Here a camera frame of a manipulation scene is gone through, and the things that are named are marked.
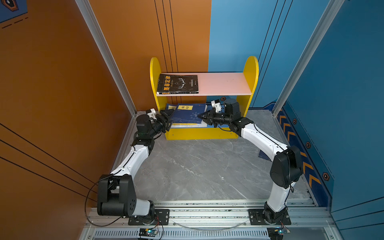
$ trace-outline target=orange wall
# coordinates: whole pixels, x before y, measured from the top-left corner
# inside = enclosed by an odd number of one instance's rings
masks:
[[[27,3],[23,21],[0,28],[0,123],[95,182],[112,167],[131,116],[75,1]],[[3,126],[0,139],[92,186]],[[88,189],[3,142],[0,157],[79,193],[0,159],[0,239],[77,239]]]
[[[137,110],[156,107],[149,79],[152,57],[163,72],[208,71],[210,0],[90,3]],[[174,103],[191,101],[173,98]]]

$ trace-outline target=pink shelf board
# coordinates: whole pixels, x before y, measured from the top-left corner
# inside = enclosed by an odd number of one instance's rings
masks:
[[[251,95],[243,73],[165,73],[169,75],[197,75],[199,93],[156,94],[157,96],[232,96]]]

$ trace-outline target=book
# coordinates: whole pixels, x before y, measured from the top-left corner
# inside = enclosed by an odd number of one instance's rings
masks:
[[[160,74],[157,94],[193,94],[199,93],[197,75]]]
[[[198,117],[200,113],[206,111],[207,105],[205,103],[181,103],[178,105],[167,103],[166,109],[175,109],[172,116],[173,128],[207,126],[207,124]]]

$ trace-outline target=aluminum frame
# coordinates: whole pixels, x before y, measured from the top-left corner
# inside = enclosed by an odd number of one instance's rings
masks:
[[[319,22],[316,25],[316,28],[311,35],[311,38],[305,46],[303,53],[297,61],[295,68],[293,69],[287,83],[285,84],[279,98],[276,101],[275,106],[272,109],[272,114],[275,117],[279,114],[280,109],[283,107],[285,101],[288,99],[288,96],[291,94],[293,88],[295,87],[304,69],[307,67],[307,64],[312,58],[313,53],[316,51],[343,3],[344,0],[329,1],[323,15],[321,16]]]
[[[91,32],[93,39],[95,40],[101,55],[104,58],[104,61],[118,87],[121,96],[124,99],[124,102],[131,113],[132,117],[136,116],[136,108],[132,101],[132,98],[128,92],[127,86],[124,82],[123,77],[121,76],[120,70],[116,64],[115,59],[113,58],[112,52],[108,46],[108,43],[104,37],[104,34],[101,30],[101,27],[97,21],[97,18],[92,10],[91,4],[88,0],[75,0],[77,6],[83,18]]]

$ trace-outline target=yellow side panel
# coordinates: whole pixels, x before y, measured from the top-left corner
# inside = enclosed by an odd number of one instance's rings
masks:
[[[151,59],[149,73],[151,76],[151,86],[152,86],[153,95],[155,96],[157,110],[159,111],[159,110],[165,109],[167,104],[167,97],[156,96],[157,83],[159,81],[159,75],[161,73],[160,63],[157,58]]]
[[[236,139],[238,135],[220,128],[171,128],[166,132],[166,138],[167,140]]]
[[[247,80],[251,95],[237,96],[236,100],[240,105],[240,112],[243,117],[247,115],[249,105],[251,104],[253,94],[255,93],[257,81],[259,79],[259,63],[255,56],[250,56],[244,66],[243,74]]]

